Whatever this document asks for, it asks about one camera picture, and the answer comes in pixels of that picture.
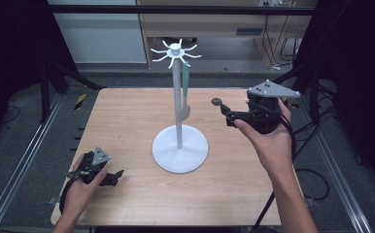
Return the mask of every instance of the white stand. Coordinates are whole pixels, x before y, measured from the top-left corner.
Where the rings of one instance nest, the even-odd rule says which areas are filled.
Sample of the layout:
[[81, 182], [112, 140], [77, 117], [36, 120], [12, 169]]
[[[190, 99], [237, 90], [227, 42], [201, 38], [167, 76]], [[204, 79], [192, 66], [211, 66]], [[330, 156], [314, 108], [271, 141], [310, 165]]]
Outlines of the white stand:
[[165, 56], [156, 61], [163, 60], [166, 57], [172, 58], [169, 68], [173, 66], [176, 124], [161, 130], [154, 138], [153, 158], [164, 170], [184, 174], [195, 170], [205, 161], [208, 155], [208, 142], [199, 130], [182, 124], [179, 117], [181, 109], [181, 64], [178, 58], [184, 61], [184, 55], [193, 58], [200, 56], [186, 54], [181, 47], [182, 40], [179, 44], [172, 44], [170, 47], [164, 41], [163, 44], [169, 48], [168, 51], [152, 51], [166, 52]]

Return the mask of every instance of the gray floor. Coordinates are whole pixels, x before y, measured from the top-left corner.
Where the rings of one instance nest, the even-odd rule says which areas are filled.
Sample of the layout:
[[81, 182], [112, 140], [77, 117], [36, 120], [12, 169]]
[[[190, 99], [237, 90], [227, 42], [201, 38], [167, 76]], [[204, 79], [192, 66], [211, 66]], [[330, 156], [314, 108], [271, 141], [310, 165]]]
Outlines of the gray floor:
[[[197, 44], [198, 48], [192, 54], [201, 53], [203, 59], [198, 59], [198, 63], [190, 62], [196, 69], [192, 68], [190, 80], [192, 87], [249, 87], [261, 83], [265, 79], [275, 79], [285, 72], [285, 69], [276, 71], [262, 68], [260, 56], [256, 52], [252, 39], [199, 38]], [[232, 53], [238, 51], [239, 48], [241, 49], [239, 54]], [[121, 69], [120, 72], [117, 70], [115, 72], [101, 70], [94, 72], [95, 70], [92, 69], [83, 69], [83, 75], [107, 86], [170, 87], [172, 83], [170, 71], [167, 70], [168, 62], [163, 61], [163, 64], [166, 63], [163, 66], [161, 63], [155, 63], [158, 65], [151, 70], [132, 65], [123, 65], [127, 69]], [[64, 174], [69, 168], [75, 148], [79, 144], [83, 128], [85, 128], [97, 97], [97, 91], [90, 90], [70, 78], [67, 81], [71, 87], [68, 93], [61, 94], [60, 108], [54, 117], [51, 128], [32, 160], [8, 211], [3, 216], [0, 224], [0, 229], [3, 232], [5, 230], [7, 232], [28, 232], [28, 230], [49, 232], [52, 228], [50, 217], [53, 205], [47, 203], [48, 198], [58, 195], [62, 187]], [[86, 94], [84, 104], [80, 110], [74, 110], [76, 101], [82, 93]], [[60, 94], [56, 95], [52, 90], [51, 96], [58, 98]], [[10, 105], [19, 108], [19, 115], [0, 127], [0, 194], [39, 127], [41, 117], [39, 86], [33, 85], [16, 93], [10, 101]], [[331, 107], [331, 102], [326, 99], [322, 102], [322, 106], [323, 111]], [[301, 109], [292, 109], [291, 111], [294, 129], [306, 124]], [[9, 108], [4, 121], [16, 115], [17, 109]], [[358, 199], [369, 225], [375, 232], [374, 172], [369, 167], [357, 165], [355, 151], [351, 147], [341, 123], [333, 115], [324, 116], [323, 121], [321, 132]], [[308, 134], [309, 132], [302, 133], [298, 135], [297, 139], [306, 139]], [[295, 168], [315, 170], [329, 181], [329, 196], [310, 207], [320, 230], [322, 232], [356, 232], [314, 141], [310, 142], [298, 156]], [[305, 194], [321, 196], [324, 193], [324, 185], [316, 177], [308, 174], [298, 174], [298, 177]]]

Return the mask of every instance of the wooden tabletop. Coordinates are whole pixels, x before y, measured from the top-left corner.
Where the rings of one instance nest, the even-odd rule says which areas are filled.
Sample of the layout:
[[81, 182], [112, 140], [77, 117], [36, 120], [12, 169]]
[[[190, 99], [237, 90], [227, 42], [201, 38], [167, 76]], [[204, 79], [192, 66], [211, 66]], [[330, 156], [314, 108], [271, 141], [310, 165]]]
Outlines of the wooden tabletop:
[[[208, 141], [205, 162], [176, 175], [153, 159], [155, 136], [175, 124], [173, 89], [106, 88], [94, 104], [72, 166], [96, 146], [112, 159], [109, 172], [124, 169], [116, 186], [99, 187], [79, 225], [253, 225], [271, 191], [255, 149], [242, 133], [227, 127], [214, 97], [232, 111], [247, 111], [245, 89], [189, 89], [190, 116], [183, 124]], [[58, 205], [51, 216], [60, 218]], [[280, 225], [276, 203], [262, 224]]]

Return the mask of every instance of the right hand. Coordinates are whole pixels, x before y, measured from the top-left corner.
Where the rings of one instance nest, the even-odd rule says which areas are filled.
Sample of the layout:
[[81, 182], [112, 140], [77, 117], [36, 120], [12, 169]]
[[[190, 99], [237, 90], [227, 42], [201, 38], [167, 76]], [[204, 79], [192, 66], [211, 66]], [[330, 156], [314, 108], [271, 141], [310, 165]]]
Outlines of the right hand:
[[[290, 121], [290, 111], [280, 99], [278, 101], [282, 115]], [[254, 145], [260, 163], [270, 177], [287, 176], [289, 172], [293, 172], [291, 138], [283, 124], [279, 124], [273, 132], [261, 135], [241, 119], [235, 119], [234, 123]]]

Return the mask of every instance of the vertical pole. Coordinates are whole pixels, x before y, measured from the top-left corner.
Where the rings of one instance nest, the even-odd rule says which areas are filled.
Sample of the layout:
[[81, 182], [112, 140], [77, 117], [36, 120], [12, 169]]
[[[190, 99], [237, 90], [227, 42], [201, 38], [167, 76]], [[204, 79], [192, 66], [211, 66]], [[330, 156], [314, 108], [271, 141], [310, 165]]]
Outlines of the vertical pole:
[[175, 59], [172, 66], [173, 71], [173, 91], [175, 99], [175, 116], [176, 116], [176, 138], [178, 141], [178, 149], [183, 147], [182, 144], [182, 122], [179, 118], [181, 109], [181, 60]]

